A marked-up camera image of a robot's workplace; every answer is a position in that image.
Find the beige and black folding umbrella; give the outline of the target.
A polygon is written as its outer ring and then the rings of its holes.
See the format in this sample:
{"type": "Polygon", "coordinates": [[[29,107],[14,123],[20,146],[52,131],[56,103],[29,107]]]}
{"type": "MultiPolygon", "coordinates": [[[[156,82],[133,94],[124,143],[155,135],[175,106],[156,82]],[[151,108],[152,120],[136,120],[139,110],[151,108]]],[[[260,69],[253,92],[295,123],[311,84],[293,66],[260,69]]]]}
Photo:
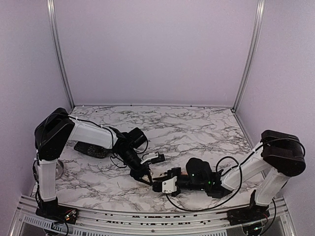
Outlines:
{"type": "Polygon", "coordinates": [[[180,172],[180,173],[154,173],[152,176],[153,183],[160,183],[163,182],[164,180],[170,179],[174,176],[177,176],[177,182],[184,182],[184,181],[190,181],[189,176],[187,175],[186,172],[180,172]]]}

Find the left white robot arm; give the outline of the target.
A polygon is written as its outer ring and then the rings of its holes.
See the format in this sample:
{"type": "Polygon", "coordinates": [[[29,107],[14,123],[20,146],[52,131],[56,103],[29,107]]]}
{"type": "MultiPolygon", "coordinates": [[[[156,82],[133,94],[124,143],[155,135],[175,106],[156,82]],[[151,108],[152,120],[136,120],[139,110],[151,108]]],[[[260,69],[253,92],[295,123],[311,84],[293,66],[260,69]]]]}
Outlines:
{"type": "Polygon", "coordinates": [[[39,198],[50,203],[57,200],[55,169],[66,144],[75,142],[74,150],[93,158],[103,159],[110,154],[118,156],[130,169],[136,181],[153,183],[148,164],[143,164],[136,150],[148,143],[138,127],[120,132],[110,126],[74,118],[64,108],[54,110],[34,131],[36,162],[38,166],[39,198]]]}

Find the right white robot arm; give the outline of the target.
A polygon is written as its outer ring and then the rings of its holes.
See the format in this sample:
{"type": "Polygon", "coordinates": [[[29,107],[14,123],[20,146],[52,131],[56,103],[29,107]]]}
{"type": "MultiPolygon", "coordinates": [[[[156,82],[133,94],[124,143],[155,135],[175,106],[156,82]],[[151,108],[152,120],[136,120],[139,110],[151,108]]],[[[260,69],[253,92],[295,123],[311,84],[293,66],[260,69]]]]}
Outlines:
{"type": "Polygon", "coordinates": [[[264,182],[251,194],[249,210],[265,211],[275,195],[291,177],[306,169],[306,149],[295,135],[265,130],[261,140],[242,160],[226,170],[211,170],[208,162],[191,158],[186,173],[179,168],[168,172],[166,195],[177,196],[181,189],[205,191],[209,197],[221,199],[236,194],[244,181],[268,169],[264,182]]]}

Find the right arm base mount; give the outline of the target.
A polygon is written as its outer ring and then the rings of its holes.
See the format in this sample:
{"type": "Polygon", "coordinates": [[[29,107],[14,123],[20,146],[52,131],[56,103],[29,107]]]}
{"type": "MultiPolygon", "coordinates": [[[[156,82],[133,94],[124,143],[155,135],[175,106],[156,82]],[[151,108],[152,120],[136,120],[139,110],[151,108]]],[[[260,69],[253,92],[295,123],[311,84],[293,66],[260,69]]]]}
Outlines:
{"type": "Polygon", "coordinates": [[[230,225],[245,224],[252,221],[267,219],[270,216],[268,206],[259,206],[255,201],[256,190],[250,197],[250,204],[246,207],[231,209],[227,211],[227,220],[230,225]]]}

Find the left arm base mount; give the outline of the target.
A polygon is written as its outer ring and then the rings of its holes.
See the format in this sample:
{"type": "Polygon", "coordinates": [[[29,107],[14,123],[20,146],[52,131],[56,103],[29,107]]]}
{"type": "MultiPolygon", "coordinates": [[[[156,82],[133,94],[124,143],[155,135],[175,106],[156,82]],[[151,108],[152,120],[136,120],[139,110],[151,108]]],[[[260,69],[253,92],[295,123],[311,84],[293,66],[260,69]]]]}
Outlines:
{"type": "Polygon", "coordinates": [[[75,224],[79,210],[76,208],[61,206],[57,202],[43,202],[36,209],[35,214],[47,219],[75,224]]]}

